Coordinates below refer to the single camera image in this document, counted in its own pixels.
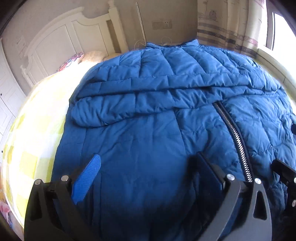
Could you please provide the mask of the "paper notice on wall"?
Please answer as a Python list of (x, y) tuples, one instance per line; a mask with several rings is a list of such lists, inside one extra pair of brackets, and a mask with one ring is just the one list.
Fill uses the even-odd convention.
[(22, 35), (18, 41), (16, 42), (16, 50), (18, 52), (18, 56), (20, 59), (23, 59), (25, 52), (27, 49), (27, 44), (25, 41), (25, 37)]

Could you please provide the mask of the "colourful floral pillow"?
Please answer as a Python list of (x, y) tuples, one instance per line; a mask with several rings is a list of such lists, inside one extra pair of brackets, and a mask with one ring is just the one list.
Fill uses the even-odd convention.
[(73, 67), (74, 65), (78, 65), (82, 59), (84, 58), (84, 53), (76, 53), (75, 55), (71, 56), (68, 60), (66, 60), (56, 71), (61, 72), (69, 67)]

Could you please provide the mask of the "white wardrobe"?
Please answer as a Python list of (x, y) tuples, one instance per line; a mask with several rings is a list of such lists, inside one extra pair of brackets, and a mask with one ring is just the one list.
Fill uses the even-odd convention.
[(11, 120), (17, 116), (26, 96), (7, 62), (2, 39), (0, 49), (1, 135), (3, 136)]

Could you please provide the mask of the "blue quilted puffer jacket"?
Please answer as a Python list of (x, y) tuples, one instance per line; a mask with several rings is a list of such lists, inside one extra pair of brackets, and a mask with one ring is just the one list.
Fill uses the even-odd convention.
[(92, 67), (74, 90), (52, 179), (101, 167), (77, 209), (102, 240), (192, 240), (212, 220), (202, 154), (241, 181), (259, 178), (273, 240), (284, 238), (295, 168), (295, 114), (281, 84), (253, 59), (197, 40), (131, 51)]

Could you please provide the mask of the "wall power socket panel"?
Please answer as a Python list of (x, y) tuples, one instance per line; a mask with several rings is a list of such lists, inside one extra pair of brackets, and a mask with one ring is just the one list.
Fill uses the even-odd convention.
[(153, 30), (171, 29), (171, 20), (152, 21), (152, 29)]

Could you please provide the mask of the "white wooden headboard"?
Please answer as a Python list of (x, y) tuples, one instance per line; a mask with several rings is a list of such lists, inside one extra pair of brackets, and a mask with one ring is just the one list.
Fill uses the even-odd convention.
[(36, 34), (25, 51), (28, 65), (20, 66), (30, 87), (76, 53), (97, 50), (109, 56), (129, 51), (119, 11), (114, 1), (108, 5), (108, 13), (92, 19), (83, 15), (83, 7), (67, 11)]

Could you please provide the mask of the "patterned beige curtain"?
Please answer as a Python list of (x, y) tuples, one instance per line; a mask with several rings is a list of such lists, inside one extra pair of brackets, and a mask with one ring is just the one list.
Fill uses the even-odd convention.
[(200, 44), (255, 57), (267, 39), (266, 1), (197, 1)]

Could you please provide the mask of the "window frame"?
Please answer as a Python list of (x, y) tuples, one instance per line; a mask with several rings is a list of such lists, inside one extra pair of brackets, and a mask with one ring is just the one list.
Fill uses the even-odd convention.
[(278, 1), (266, 1), (266, 47), (279, 59), (292, 61), (295, 57), (295, 27), (280, 8)]

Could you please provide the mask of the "thin white lamp pole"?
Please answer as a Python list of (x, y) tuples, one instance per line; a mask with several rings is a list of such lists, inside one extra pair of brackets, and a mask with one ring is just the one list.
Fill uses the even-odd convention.
[(146, 38), (146, 34), (145, 34), (145, 30), (144, 30), (144, 24), (143, 24), (143, 21), (142, 21), (142, 15), (141, 15), (141, 12), (140, 12), (138, 2), (135, 2), (135, 7), (136, 7), (136, 10), (137, 10), (138, 20), (139, 20), (140, 28), (141, 28), (141, 31), (142, 31), (143, 41), (144, 41), (144, 43), (146, 45), (147, 44), (147, 38)]

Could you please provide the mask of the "beige pillow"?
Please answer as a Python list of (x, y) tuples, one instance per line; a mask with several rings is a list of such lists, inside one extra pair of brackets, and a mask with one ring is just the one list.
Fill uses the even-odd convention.
[(91, 51), (91, 52), (84, 54), (84, 57), (83, 57), (81, 63), (82, 62), (91, 62), (91, 63), (97, 64), (97, 63), (101, 63), (103, 61), (115, 58), (120, 55), (121, 55), (120, 53), (113, 53), (111, 55), (107, 55), (101, 51)]

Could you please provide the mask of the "yellow checked bed cover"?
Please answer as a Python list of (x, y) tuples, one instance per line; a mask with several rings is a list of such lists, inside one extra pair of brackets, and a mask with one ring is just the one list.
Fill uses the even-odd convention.
[(32, 185), (50, 182), (57, 147), (64, 132), (69, 98), (95, 63), (80, 62), (39, 81), (8, 131), (1, 154), (2, 188), (10, 212), (21, 227)]

